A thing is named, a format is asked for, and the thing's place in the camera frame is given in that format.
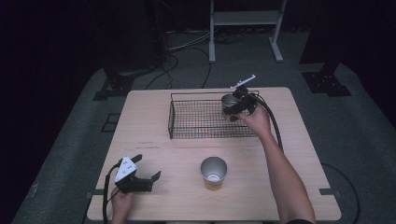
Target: black sleeve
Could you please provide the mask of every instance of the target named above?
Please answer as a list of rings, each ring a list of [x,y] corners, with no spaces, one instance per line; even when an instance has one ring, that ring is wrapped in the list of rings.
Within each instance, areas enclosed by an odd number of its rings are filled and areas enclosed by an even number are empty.
[[[312,224],[312,222],[303,219],[294,219],[286,224]]]

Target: silver cup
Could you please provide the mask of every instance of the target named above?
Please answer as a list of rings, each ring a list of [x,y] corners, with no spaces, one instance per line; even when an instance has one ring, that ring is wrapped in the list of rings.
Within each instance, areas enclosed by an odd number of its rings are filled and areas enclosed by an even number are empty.
[[[206,188],[210,190],[221,188],[227,171],[227,163],[220,157],[208,157],[201,163],[201,174]]]
[[[221,108],[224,109],[225,107],[231,107],[233,105],[236,105],[238,103],[238,99],[236,99],[232,94],[225,94],[223,97],[221,97]],[[223,110],[222,111],[222,116],[230,122],[234,122],[238,120],[238,117],[233,116],[233,115],[226,115]]]

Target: gray floor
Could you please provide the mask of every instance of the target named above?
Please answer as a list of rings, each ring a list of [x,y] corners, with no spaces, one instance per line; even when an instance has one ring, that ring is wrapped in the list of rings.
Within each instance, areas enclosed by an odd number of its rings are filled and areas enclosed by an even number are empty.
[[[245,35],[231,45],[217,45],[217,61],[211,65],[205,88],[228,88],[239,79],[257,78],[250,87],[288,87],[299,107],[305,126],[322,162],[347,176],[356,188],[361,213],[358,223],[393,223],[396,219],[396,132],[363,89],[358,77],[340,65],[335,74],[352,96],[329,97],[310,92],[302,72],[318,71],[321,64],[299,64],[308,33],[281,33],[279,47],[285,58],[277,63],[268,44],[269,34]],[[196,38],[170,35],[177,46]],[[207,43],[195,46],[207,52]],[[177,67],[170,75],[173,89],[201,88],[209,69],[199,50],[174,53]],[[165,63],[170,68],[175,60]],[[162,72],[138,77],[134,90],[143,90]],[[92,98],[102,88],[102,70],[92,75],[36,178],[35,196],[28,195],[14,223],[95,223],[85,218],[113,133],[103,133],[107,116],[120,113],[125,97],[106,101]],[[166,76],[149,88],[169,88]],[[357,198],[346,179],[333,168],[324,171],[342,211],[335,223],[352,223],[357,214]]]

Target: wire mesh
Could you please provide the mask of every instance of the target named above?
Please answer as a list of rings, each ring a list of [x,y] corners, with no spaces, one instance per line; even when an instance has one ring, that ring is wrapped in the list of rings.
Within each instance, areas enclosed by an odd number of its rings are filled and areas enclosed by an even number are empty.
[[[256,136],[242,120],[227,121],[220,100],[172,101],[168,130],[171,139]]]

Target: wooden table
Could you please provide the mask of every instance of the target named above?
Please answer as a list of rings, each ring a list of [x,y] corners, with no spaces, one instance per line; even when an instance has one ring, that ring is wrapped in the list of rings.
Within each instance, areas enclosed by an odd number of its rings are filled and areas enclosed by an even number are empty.
[[[330,185],[290,90],[249,90],[259,91],[274,112],[285,154],[305,183],[317,220],[339,219],[341,212],[334,196],[319,192],[329,189]],[[226,91],[230,89],[131,91],[96,188],[103,189],[106,174],[123,156],[132,158],[143,154],[143,160],[137,163],[136,176],[150,178],[158,171],[162,171],[162,175],[154,183],[152,192],[135,194],[131,220],[279,220],[264,152],[257,137],[169,137],[171,93],[220,92],[177,95],[178,100],[219,100]],[[209,156],[222,157],[229,166],[222,188],[217,191],[206,189],[200,174],[200,164]],[[116,171],[109,191],[115,187],[115,174]],[[101,195],[92,197],[89,219],[102,219],[102,199]],[[111,204],[107,215],[112,216]]]

